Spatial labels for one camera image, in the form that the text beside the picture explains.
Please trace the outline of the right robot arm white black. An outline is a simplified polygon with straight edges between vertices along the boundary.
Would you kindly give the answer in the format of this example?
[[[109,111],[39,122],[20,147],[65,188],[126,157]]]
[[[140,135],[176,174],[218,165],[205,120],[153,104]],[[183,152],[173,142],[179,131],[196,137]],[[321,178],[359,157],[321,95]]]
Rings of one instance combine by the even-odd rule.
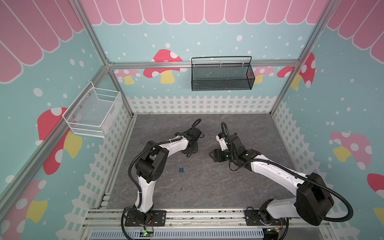
[[[334,205],[334,200],[323,178],[315,173],[305,175],[271,161],[260,152],[247,150],[237,135],[216,136],[220,148],[210,152],[214,162],[234,163],[239,168],[261,174],[293,194],[284,200],[268,199],[257,212],[263,225],[272,225],[277,219],[301,218],[313,226],[319,226]]]

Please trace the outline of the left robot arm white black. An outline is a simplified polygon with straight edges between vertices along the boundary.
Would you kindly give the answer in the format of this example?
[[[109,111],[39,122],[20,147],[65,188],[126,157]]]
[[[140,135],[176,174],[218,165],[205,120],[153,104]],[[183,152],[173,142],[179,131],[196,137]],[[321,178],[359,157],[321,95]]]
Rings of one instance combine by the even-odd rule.
[[[144,149],[129,166],[128,175],[138,188],[138,196],[133,207],[124,209],[122,220],[125,227],[162,224],[156,220],[156,212],[153,211],[156,181],[164,172],[169,156],[182,152],[190,157],[197,153],[198,140],[202,136],[202,132],[198,128],[191,127],[185,132],[176,133],[176,136],[170,140],[158,143],[147,142]]]

